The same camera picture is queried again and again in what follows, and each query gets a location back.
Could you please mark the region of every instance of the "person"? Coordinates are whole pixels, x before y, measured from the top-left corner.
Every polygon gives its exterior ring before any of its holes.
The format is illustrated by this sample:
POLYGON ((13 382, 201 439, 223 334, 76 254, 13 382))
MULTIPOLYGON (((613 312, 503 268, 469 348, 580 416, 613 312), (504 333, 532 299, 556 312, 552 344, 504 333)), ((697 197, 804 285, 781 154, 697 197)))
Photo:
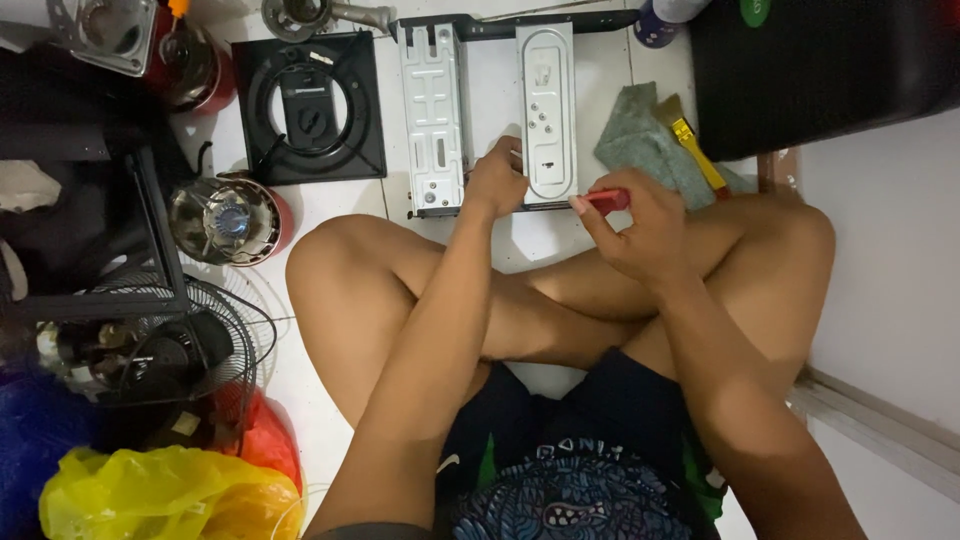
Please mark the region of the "person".
POLYGON ((307 353, 355 428, 304 538, 713 538, 727 482, 760 539, 862 539, 784 402, 833 260, 826 217, 742 196, 684 214, 638 170, 617 233, 515 275, 493 222, 528 181, 520 141, 477 161, 446 247, 365 215, 324 222, 287 264, 307 353), (500 363, 585 370, 559 401, 500 363))

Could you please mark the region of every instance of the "wire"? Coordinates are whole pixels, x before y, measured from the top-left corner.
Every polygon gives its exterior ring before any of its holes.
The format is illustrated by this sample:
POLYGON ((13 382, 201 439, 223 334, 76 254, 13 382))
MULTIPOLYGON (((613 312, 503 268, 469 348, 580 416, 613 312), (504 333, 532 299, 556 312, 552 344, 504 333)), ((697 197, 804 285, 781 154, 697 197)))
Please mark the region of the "wire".
POLYGON ((313 491, 307 491, 307 492, 306 492, 306 495, 300 497, 300 498, 297 499, 296 501, 293 501, 293 503, 290 504, 290 506, 288 506, 286 510, 283 510, 283 513, 280 514, 280 519, 276 520, 276 525, 274 525, 274 531, 273 531, 272 533, 270 533, 270 540, 275 540, 275 539, 276 539, 276 530, 280 527, 280 523, 283 522, 283 518, 287 517, 287 514, 290 513, 290 510, 293 510, 293 509, 294 509, 294 506, 296 506, 297 504, 302 503, 304 499, 306 499, 307 497, 309 497, 309 496, 311 496, 311 495, 316 495, 316 494, 318 494, 318 493, 323 493, 323 492, 325 492, 326 490, 330 489, 330 484, 328 484, 328 483, 311 483, 311 484, 307 484, 307 485, 303 486, 303 489, 306 489, 306 488, 310 487, 311 485, 321 485, 321 486, 323 486, 323 487, 320 488, 320 489, 315 489, 315 490, 313 490, 313 491))

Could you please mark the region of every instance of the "white tile floor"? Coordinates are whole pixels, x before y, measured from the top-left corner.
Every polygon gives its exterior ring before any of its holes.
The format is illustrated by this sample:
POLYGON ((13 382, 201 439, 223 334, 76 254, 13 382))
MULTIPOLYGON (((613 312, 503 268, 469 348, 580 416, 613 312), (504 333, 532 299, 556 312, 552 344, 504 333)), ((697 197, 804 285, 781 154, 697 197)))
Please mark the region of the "white tile floor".
MULTIPOLYGON (((378 0, 354 0, 354 5, 376 5, 378 0)), ((474 16, 497 16, 538 10, 599 11, 635 8, 639 0, 598 0, 566 6, 562 0, 408 0, 397 3, 399 16, 469 12, 474 16)), ((352 30, 339 23, 339 29, 352 30)), ((227 42, 272 37, 259 12, 210 28, 227 42)), ((467 45, 468 84, 471 88, 469 114, 474 154, 482 156, 505 130, 519 134, 515 43, 512 39, 467 45), (494 110, 507 111, 492 113, 494 110)), ((396 44, 387 38, 375 42, 381 113, 385 134, 389 175, 382 182, 302 184, 280 187, 277 191, 293 208, 296 238, 331 217, 349 213, 367 213, 387 217, 428 238, 444 242, 452 218, 407 220, 410 202, 409 160, 405 138, 402 84, 397 69, 396 44)), ((606 171, 593 157, 592 148, 606 124, 620 88, 657 81, 661 97, 679 92, 692 111, 692 68, 686 36, 661 50, 639 45, 629 29, 607 34, 576 36, 577 145, 580 189, 606 171)), ((239 106, 234 100, 215 118, 175 119, 180 142, 188 156, 205 140, 214 143, 208 158, 207 173, 246 166, 246 151, 239 106)), ((517 214, 501 220, 494 231, 493 265, 505 272, 516 272, 569 257, 592 247, 586 232, 572 211, 517 214)), ((284 282, 286 253, 250 269, 210 267, 184 260, 187 271, 207 281, 225 286, 258 305, 265 306, 276 321, 279 340, 274 354, 264 362, 260 380, 268 397, 281 406, 300 447, 305 484, 330 482, 347 451, 352 431, 336 405, 330 400, 313 371, 300 340, 300 330, 290 308, 284 282)), ((251 325, 261 334, 265 324, 251 325)), ((569 370, 538 369, 523 366, 521 377, 533 388, 559 394, 579 376, 569 370)), ((308 501, 307 516, 320 504, 318 494, 308 501)))

